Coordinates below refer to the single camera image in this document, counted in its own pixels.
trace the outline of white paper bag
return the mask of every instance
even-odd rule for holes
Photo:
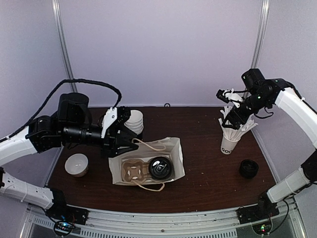
[[[180,139],[177,137],[167,137],[162,140],[146,142],[148,145],[156,148],[161,149],[165,147],[164,151],[154,151],[153,149],[149,148],[145,144],[138,143],[139,148],[134,151],[130,151],[119,155],[114,158],[109,158],[109,167],[112,173],[112,183],[117,185],[136,185],[130,182],[125,182],[122,180],[121,175],[121,165],[122,162],[131,159],[141,159],[144,162],[148,162],[153,157],[157,156],[165,156],[168,157],[171,162],[173,163],[173,174],[169,180],[165,180],[164,182],[173,182],[181,177],[185,176],[185,170],[183,167],[183,153],[182,147],[180,145]],[[148,184],[161,184],[161,181],[153,181],[147,180],[142,185]]]

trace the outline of paper bag handle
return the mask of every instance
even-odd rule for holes
[[[136,181],[133,181],[137,186],[139,186],[140,188],[143,188],[147,191],[152,191],[152,192],[161,192],[164,188],[165,188],[165,183],[162,183],[162,187],[160,187],[160,189],[158,190],[155,190],[155,189],[150,189],[150,188],[147,188],[147,187],[144,187],[142,185],[140,185],[139,183],[137,183]]]
[[[164,151],[164,150],[166,150],[166,146],[165,146],[165,145],[162,145],[162,146],[163,146],[163,149],[156,149],[156,148],[152,147],[151,145],[148,145],[147,143],[143,142],[142,140],[139,140],[138,138],[133,138],[133,139],[132,139],[132,142],[133,142],[134,140],[139,141],[140,143],[142,143],[142,144],[148,146],[149,148],[151,148],[152,150],[155,150],[155,151]]]

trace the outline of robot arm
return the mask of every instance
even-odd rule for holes
[[[313,146],[317,148],[317,114],[299,95],[293,84],[283,79],[264,79],[260,70],[250,69],[242,79],[251,94],[229,112],[223,127],[239,129],[250,115],[262,108],[272,108],[273,104],[285,111],[305,132]],[[232,94],[219,90],[217,97],[225,102],[232,100]],[[259,207],[255,217],[265,217],[272,212],[275,204],[291,194],[317,181],[317,150],[292,174],[259,196]],[[245,217],[247,209],[239,209],[239,217]]]
[[[131,143],[137,135],[124,126],[130,117],[130,109],[108,109],[102,126],[92,124],[88,109],[88,97],[80,93],[62,94],[57,112],[31,121],[16,135],[0,143],[0,194],[29,202],[47,209],[47,214],[59,220],[84,224],[88,211],[69,207],[62,191],[41,188],[18,180],[5,172],[1,166],[22,156],[42,153],[68,143],[97,146],[101,157],[115,157],[136,150]]]

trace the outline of black cup lid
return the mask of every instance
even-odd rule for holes
[[[258,164],[253,160],[244,160],[241,162],[239,172],[242,177],[246,179],[252,179],[257,175],[259,170]]]
[[[168,158],[159,156],[151,159],[149,171],[152,178],[163,180],[171,176],[173,165]]]

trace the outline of white straw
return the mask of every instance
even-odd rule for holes
[[[223,114],[223,118],[226,118],[226,116],[228,115],[228,113],[231,110],[231,106],[225,106],[223,108],[223,110],[220,110],[220,112]],[[222,125],[223,121],[221,118],[218,119],[220,125]],[[223,131],[223,135],[228,139],[228,140],[232,140],[232,141],[237,141],[239,140],[245,133],[247,133],[249,130],[251,130],[252,128],[254,128],[257,125],[257,123],[254,122],[254,120],[252,119],[252,116],[250,116],[248,118],[247,123],[245,123],[244,125],[241,125],[241,127],[238,130],[234,130],[231,128],[224,128],[221,126],[221,129]]]

